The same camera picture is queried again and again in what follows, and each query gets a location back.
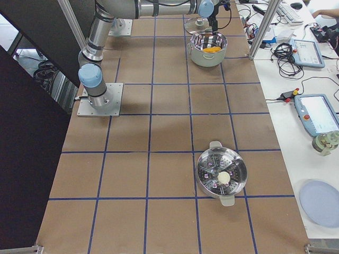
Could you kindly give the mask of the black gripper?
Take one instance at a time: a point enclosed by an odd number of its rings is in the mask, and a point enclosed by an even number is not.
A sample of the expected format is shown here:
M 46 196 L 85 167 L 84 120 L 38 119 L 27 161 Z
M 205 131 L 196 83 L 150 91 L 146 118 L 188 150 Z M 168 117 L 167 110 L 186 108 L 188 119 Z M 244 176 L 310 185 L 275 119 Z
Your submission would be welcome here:
M 209 26 L 211 27 L 212 31 L 218 31 L 218 21 L 217 21 L 217 14 L 218 9 L 215 7 L 212 14 L 208 17 Z

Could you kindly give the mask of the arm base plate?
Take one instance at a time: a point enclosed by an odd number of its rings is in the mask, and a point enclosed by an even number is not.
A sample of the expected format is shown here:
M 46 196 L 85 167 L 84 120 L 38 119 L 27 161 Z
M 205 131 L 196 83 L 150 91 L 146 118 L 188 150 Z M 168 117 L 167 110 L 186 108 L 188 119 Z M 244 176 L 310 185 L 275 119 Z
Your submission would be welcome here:
M 133 20 L 114 19 L 109 31 L 110 37 L 130 37 Z
M 77 115 L 80 117 L 119 117 L 123 83 L 106 83 L 106 92 L 99 96 L 89 96 L 86 88 L 80 99 Z

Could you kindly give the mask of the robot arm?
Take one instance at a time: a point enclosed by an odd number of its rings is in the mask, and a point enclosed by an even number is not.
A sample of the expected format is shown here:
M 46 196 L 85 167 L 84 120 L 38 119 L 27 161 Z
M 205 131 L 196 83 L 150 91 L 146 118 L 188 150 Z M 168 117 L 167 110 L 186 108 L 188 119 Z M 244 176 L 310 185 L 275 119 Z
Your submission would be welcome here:
M 208 19 L 212 30 L 216 31 L 219 4 L 219 1 L 96 1 L 90 33 L 78 55 L 78 77 L 87 93 L 89 106 L 101 112 L 111 111 L 121 99 L 104 81 L 100 66 L 109 36 L 130 36 L 133 20 L 142 16 L 179 14 L 198 14 Z

